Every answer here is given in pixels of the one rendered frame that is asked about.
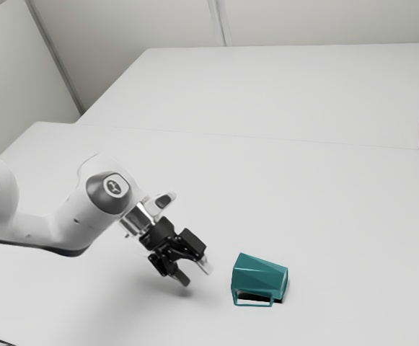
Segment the teal faceted mug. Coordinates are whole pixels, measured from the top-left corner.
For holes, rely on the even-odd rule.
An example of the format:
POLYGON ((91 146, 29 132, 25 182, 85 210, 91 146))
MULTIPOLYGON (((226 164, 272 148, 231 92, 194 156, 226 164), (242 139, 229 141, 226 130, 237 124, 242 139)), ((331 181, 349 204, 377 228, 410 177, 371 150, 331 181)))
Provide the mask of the teal faceted mug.
POLYGON ((235 306, 272 307, 282 303, 288 287, 289 270, 258 257, 240 252, 231 273, 230 291, 235 306), (241 295, 260 297, 267 305, 241 303, 241 295))

